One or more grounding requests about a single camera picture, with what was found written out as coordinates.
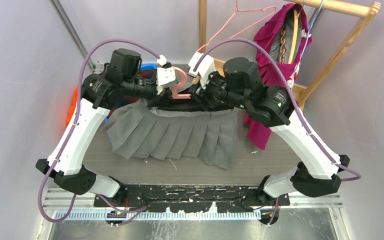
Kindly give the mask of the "pink plastic clip hanger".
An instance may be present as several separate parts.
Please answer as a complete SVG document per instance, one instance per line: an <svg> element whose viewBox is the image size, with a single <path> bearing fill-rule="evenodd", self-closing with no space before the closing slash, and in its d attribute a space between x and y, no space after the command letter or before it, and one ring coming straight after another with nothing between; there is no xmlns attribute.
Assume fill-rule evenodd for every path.
<svg viewBox="0 0 384 240"><path fill-rule="evenodd" d="M180 67L174 66L173 68L176 75L176 84L170 87L170 98L173 100L191 100L192 91L198 82Z"/></svg>

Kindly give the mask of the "grey garment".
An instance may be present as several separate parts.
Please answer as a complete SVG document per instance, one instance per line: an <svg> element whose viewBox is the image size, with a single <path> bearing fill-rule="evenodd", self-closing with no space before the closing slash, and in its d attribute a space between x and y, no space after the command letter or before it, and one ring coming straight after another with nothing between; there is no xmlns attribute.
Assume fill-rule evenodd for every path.
<svg viewBox="0 0 384 240"><path fill-rule="evenodd" d="M168 111L138 100L117 108L103 126L112 151L125 159L200 158L230 169L236 157L237 109Z"/></svg>

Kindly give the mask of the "magenta garment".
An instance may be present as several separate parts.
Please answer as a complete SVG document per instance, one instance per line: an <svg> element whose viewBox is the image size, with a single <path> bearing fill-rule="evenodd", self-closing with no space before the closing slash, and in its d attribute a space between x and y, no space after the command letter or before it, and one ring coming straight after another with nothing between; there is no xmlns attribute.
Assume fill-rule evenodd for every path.
<svg viewBox="0 0 384 240"><path fill-rule="evenodd" d="M269 55L276 62L280 71L283 74L284 64L279 63L280 55L280 33L283 26L284 20L287 13L296 8L299 13L299 29L298 29L298 40L297 48L295 50L295 57L292 64L301 62L302 51L306 41L306 34L309 29L309 24L307 21L307 14L303 10L303 6L297 3L288 3L285 4L278 12L276 12L273 17L271 17L263 27L261 27L258 32L255 34L253 41L256 42L260 47L266 50ZM309 44L312 43L312 37L309 38ZM269 60L258 50L255 57L256 63L258 65L259 74L262 78L262 83L269 86L282 86L284 87L283 81L277 74L277 71ZM252 141L252 143L259 149L264 150L266 148L267 142L270 138L272 131L263 126L262 123L259 123L249 115L245 115L243 119L244 125L248 126L248 133L246 137Z"/></svg>

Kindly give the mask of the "pink wire hanger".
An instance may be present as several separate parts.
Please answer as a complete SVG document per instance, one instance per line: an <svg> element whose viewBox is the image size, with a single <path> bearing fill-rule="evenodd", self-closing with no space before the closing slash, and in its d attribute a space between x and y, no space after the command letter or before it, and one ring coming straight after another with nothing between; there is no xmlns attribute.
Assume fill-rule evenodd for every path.
<svg viewBox="0 0 384 240"><path fill-rule="evenodd" d="M275 0L209 0L206 5L206 37L198 50L235 37L251 39L278 10Z"/></svg>

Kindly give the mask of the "floral white red garment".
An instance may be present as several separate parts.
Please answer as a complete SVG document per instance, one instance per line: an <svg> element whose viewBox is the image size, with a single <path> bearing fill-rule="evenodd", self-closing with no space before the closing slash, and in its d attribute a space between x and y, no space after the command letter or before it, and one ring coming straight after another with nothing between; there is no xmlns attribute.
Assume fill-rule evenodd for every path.
<svg viewBox="0 0 384 240"><path fill-rule="evenodd" d="M296 80L297 80L297 77L298 77L298 73L300 71L300 66L301 66L300 62L298 62L298 63L289 63L289 64L285 64L284 68L282 70L282 73L285 76L287 85L289 86L289 88L291 90L293 90L294 85L296 83Z"/></svg>

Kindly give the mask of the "wooden hanger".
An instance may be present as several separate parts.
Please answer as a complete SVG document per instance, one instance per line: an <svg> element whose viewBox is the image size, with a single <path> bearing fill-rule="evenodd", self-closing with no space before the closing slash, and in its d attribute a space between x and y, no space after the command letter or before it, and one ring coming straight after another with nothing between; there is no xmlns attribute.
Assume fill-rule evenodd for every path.
<svg viewBox="0 0 384 240"><path fill-rule="evenodd" d="M291 64L296 56L298 32L299 32L299 12L293 8L286 14L279 39L279 57L281 64Z"/></svg>

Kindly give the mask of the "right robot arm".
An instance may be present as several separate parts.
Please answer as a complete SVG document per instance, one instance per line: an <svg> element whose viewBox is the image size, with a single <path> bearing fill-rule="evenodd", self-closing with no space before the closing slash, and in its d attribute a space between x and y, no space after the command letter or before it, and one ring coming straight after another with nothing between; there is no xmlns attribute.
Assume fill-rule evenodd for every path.
<svg viewBox="0 0 384 240"><path fill-rule="evenodd" d="M285 87L262 82L256 63L244 57L226 61L222 72L211 56L196 53L188 63L188 73L199 77L192 97L204 109L230 106L244 110L254 121L281 137L299 157L293 169L263 178L257 198L271 205L277 197L299 192L308 197L334 194L342 183L340 164L348 164L346 155L330 150L316 134Z"/></svg>

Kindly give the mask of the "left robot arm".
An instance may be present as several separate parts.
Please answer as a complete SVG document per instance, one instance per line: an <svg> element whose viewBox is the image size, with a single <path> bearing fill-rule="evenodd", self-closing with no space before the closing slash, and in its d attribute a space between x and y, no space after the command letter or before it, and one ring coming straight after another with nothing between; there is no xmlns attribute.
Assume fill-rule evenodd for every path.
<svg viewBox="0 0 384 240"><path fill-rule="evenodd" d="M124 97L153 99L156 85L146 83L140 75L141 55L119 48L113 51L102 73L92 73L80 88L80 109L76 109L60 142L47 159L39 159L36 168L49 176L62 189L76 195L94 193L105 196L113 206L126 200L122 182L87 169L83 165L86 151L104 119Z"/></svg>

